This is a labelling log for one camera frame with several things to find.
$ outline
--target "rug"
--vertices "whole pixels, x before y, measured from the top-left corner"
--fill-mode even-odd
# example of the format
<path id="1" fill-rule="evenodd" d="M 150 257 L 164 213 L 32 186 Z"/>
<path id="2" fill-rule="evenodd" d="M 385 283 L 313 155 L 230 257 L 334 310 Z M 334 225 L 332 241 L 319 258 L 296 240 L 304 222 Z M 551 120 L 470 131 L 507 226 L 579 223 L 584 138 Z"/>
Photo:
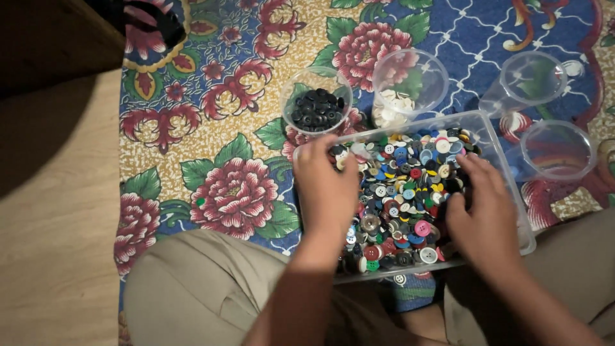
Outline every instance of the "rug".
<path id="1" fill-rule="evenodd" d="M 187 32 L 168 49 L 158 31 L 127 25 L 120 104 L 121 219 L 114 259 L 120 277 L 119 343 L 130 344 L 122 293 L 130 268 L 172 234 L 211 228 L 290 255 L 301 240 L 292 152 L 305 136 L 284 130 L 278 93 L 311 65 L 338 69 L 356 103 L 338 134 L 369 127 L 371 72 L 379 50 L 417 47 L 450 76 L 444 101 L 421 116 L 477 108 L 516 52 L 564 63 L 559 99 L 494 121 L 504 149 L 541 119 L 564 119 L 600 142 L 598 167 L 580 182 L 520 185 L 535 231 L 614 202 L 615 4 L 604 0 L 144 0 L 172 12 Z M 155 25 L 145 12 L 126 7 Z M 366 44 L 376 47 L 362 50 Z M 266 200 L 246 201 L 242 219 L 208 203 L 205 191 L 231 172 L 250 172 Z M 430 273 L 384 280 L 395 309 L 429 304 Z"/>

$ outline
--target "cup of white buttons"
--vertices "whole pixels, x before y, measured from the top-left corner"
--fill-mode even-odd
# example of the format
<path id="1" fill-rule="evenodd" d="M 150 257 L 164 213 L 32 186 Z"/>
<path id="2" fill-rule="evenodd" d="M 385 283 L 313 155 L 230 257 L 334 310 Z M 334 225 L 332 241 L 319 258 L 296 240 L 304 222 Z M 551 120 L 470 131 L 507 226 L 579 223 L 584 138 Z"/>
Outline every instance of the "cup of white buttons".
<path id="1" fill-rule="evenodd" d="M 310 66 L 295 73 L 280 92 L 284 121 L 299 133 L 333 132 L 348 117 L 352 88 L 338 71 Z"/>
<path id="2" fill-rule="evenodd" d="M 372 82 L 371 118 L 377 128 L 414 120 L 434 109 L 448 91 L 448 73 L 442 62 L 414 48 L 385 55 L 374 69 Z"/>
<path id="3" fill-rule="evenodd" d="M 361 181 L 340 272 L 365 273 L 452 259 L 456 249 L 436 225 L 443 221 L 449 196 L 470 188 L 469 177 L 455 156 L 481 155 L 471 137 L 460 128 L 421 129 L 329 149 L 329 160 L 338 171 L 344 169 L 352 151 Z"/>

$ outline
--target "cup of black buttons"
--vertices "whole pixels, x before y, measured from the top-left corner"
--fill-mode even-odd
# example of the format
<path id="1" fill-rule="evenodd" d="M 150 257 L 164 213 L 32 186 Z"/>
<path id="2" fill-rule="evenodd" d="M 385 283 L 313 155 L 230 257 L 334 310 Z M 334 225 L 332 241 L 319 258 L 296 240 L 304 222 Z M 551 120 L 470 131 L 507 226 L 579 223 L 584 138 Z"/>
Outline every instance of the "cup of black buttons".
<path id="1" fill-rule="evenodd" d="M 339 272 L 365 273 L 452 259 L 454 244 L 437 225 L 442 225 L 450 195 L 470 187 L 456 155 L 481 155 L 472 137 L 461 128 L 421 129 L 329 149 L 337 171 L 343 171 L 350 151 L 359 163 L 357 214 L 346 233 Z"/>
<path id="2" fill-rule="evenodd" d="M 306 135 L 333 132 L 348 117 L 352 88 L 332 68 L 311 66 L 295 73 L 280 92 L 282 117 Z"/>

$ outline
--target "plastic bin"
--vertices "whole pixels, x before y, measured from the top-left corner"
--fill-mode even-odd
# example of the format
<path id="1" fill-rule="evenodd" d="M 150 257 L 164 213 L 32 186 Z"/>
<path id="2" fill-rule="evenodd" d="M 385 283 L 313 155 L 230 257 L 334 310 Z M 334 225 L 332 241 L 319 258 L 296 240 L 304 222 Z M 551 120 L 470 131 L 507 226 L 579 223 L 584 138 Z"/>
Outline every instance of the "plastic bin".
<path id="1" fill-rule="evenodd" d="M 489 118 L 482 111 L 468 111 L 464 113 L 458 113 L 455 115 L 444 116 L 440 118 L 425 119 L 416 121 L 413 123 L 406 123 L 400 126 L 388 127 L 386 129 L 376 129 L 366 132 L 360 132 L 358 134 L 347 135 L 340 137 L 338 143 L 356 142 L 359 140 L 369 141 L 378 140 L 383 135 L 392 134 L 406 134 L 416 133 L 420 129 L 447 129 L 449 127 L 460 127 L 471 131 L 474 135 L 472 143 L 478 143 L 483 150 L 481 155 L 491 162 L 491 164 L 497 168 L 503 175 L 504 180 L 511 192 L 511 195 L 517 205 L 518 219 L 517 219 L 517 235 L 519 238 L 519 252 L 521 255 L 527 255 L 533 252 L 536 248 L 536 239 L 534 233 L 530 227 L 530 221 L 528 220 L 525 206 L 519 195 L 519 190 L 515 184 L 515 180 L 512 177 L 512 173 L 506 159 L 504 157 L 504 151 L 499 144 L 496 133 L 491 125 Z M 367 272 L 359 275 L 344 275 L 335 279 L 335 283 L 348 283 L 352 281 L 364 281 L 373 280 L 378 278 L 385 278 L 392 275 L 404 275 L 412 273 L 423 273 L 432 270 L 445 269 L 455 267 L 463 264 L 462 259 L 454 259 L 447 262 L 437 262 L 434 264 L 417 264 L 412 267 L 393 267 L 390 270 L 377 270 L 375 272 Z"/>

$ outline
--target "clear plastic cup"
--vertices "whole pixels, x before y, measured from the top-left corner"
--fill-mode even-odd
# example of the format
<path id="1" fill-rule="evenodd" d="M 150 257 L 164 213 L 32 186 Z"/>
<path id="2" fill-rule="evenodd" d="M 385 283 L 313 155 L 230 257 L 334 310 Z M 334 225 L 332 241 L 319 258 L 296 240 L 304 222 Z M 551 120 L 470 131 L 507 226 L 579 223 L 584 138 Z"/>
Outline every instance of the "clear plastic cup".
<path id="1" fill-rule="evenodd" d="M 562 64 L 549 54 L 523 52 L 508 58 L 499 78 L 478 102 L 478 109 L 490 118 L 547 103 L 564 92 L 568 75 Z"/>
<path id="2" fill-rule="evenodd" d="M 372 84 L 373 125 L 378 128 L 396 126 L 414 120 L 442 102 L 448 91 L 448 72 L 438 58 L 424 50 L 401 49 L 378 62 Z M 412 100 L 411 108 L 405 99 Z"/>
<path id="3" fill-rule="evenodd" d="M 534 123 L 504 155 L 518 182 L 579 180 L 598 159 L 589 135 L 561 120 Z"/>
<path id="4" fill-rule="evenodd" d="M 342 109 L 342 118 L 329 129 L 318 132 L 309 132 L 300 129 L 292 120 L 291 113 L 296 109 L 295 99 L 302 96 L 309 90 L 323 88 L 334 94 L 337 97 L 344 99 L 344 108 Z M 338 71 L 323 66 L 310 66 L 295 73 L 284 84 L 280 91 L 280 108 L 282 117 L 288 125 L 297 130 L 299 133 L 318 136 L 333 132 L 341 125 L 352 107 L 352 88 L 348 80 Z"/>

